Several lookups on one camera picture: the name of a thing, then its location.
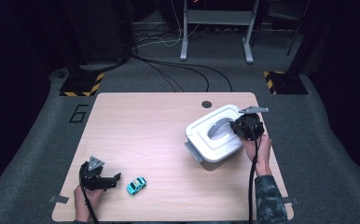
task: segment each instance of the sleeve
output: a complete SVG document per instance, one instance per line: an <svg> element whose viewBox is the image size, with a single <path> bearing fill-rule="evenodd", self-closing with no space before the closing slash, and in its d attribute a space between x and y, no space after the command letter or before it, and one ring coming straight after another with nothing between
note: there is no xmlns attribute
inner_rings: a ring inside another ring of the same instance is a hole
<svg viewBox="0 0 360 224"><path fill-rule="evenodd" d="M256 220L258 224L289 223L282 194L273 175L256 178Z"/></svg>
<svg viewBox="0 0 360 224"><path fill-rule="evenodd" d="M78 220L74 220L73 224L88 224L88 222L83 222L83 221L78 221Z"/></svg>

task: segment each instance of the wooden table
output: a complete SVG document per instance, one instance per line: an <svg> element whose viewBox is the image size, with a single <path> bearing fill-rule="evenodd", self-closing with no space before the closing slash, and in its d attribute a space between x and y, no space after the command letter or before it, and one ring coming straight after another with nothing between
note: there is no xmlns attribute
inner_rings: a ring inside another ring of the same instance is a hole
<svg viewBox="0 0 360 224"><path fill-rule="evenodd" d="M204 108L203 101L212 107ZM61 195L69 201L57 203L52 218L75 218L78 171L94 156L105 162L102 177L122 173L117 187L104 192L96 208L100 221L247 220L251 162L245 151L206 171L184 145L187 125L223 105L245 108L257 101L248 92L99 94L62 187ZM270 167L286 197L273 151ZM139 175L147 187L131 196L126 187ZM286 209L291 219L292 207Z"/></svg>

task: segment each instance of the teal toy car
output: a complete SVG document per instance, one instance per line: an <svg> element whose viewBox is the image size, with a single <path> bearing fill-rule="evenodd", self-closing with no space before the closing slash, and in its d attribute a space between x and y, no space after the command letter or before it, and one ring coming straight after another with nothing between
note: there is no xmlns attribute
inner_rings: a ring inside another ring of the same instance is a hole
<svg viewBox="0 0 360 224"><path fill-rule="evenodd" d="M135 195L146 186L147 182L145 181L145 179L142 176L139 176L127 186L127 190L130 195Z"/></svg>

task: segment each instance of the white container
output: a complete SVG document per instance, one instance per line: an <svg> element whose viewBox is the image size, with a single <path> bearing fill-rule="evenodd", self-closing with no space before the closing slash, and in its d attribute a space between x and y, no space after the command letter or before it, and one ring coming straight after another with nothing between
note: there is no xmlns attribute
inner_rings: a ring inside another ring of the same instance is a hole
<svg viewBox="0 0 360 224"><path fill-rule="evenodd" d="M230 128L242 114L236 105L224 105L189 124L186 128L187 149L208 171L242 151L242 142Z"/></svg>

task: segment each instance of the hand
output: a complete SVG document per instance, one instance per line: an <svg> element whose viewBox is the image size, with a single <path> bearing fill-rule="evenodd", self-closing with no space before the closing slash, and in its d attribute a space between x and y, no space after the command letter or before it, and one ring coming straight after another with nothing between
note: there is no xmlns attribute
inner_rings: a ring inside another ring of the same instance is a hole
<svg viewBox="0 0 360 224"><path fill-rule="evenodd" d="M99 199L104 192L103 189L89 190L85 189L90 204L92 205L93 210L98 205ZM75 209L76 209L76 220L89 222L90 221L90 210L85 203L84 194L82 193L81 187L78 185L74 191L75 194Z"/></svg>
<svg viewBox="0 0 360 224"><path fill-rule="evenodd" d="M246 141L244 138L240 138L241 142L246 149L247 157L250 161L253 161L253 157L256 155L256 143L255 141ZM257 162L256 162L256 174L260 175L272 175L270 170L270 144L271 140L266 134L262 134L257 140L259 145Z"/></svg>

